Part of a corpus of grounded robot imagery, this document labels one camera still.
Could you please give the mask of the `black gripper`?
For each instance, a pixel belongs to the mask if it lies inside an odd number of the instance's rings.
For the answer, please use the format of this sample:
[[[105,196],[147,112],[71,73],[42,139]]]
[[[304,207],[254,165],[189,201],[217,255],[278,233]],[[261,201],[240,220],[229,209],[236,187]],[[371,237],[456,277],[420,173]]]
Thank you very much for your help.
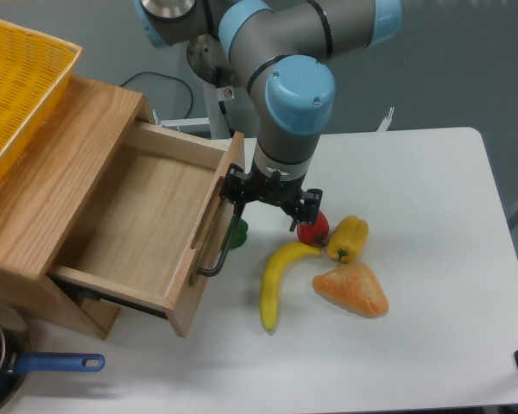
[[[240,218],[246,204],[259,201],[281,208],[292,217],[289,230],[299,224],[315,224],[319,215],[323,191],[317,188],[301,190],[305,176],[283,180],[280,173],[265,175],[253,161],[247,174],[231,163],[224,176],[221,198],[233,205],[233,215]]]

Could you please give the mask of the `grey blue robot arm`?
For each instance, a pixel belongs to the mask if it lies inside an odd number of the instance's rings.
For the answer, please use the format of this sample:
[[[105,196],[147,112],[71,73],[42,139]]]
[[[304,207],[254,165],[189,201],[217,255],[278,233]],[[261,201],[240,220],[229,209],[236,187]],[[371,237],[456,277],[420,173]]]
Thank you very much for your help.
[[[264,1],[139,1],[136,11],[157,46],[217,40],[258,112],[251,168],[230,166],[220,192],[235,214],[259,201],[294,224],[315,223],[322,192],[302,184],[332,117],[336,82],[327,62],[396,35],[401,3],[307,1],[276,11]]]

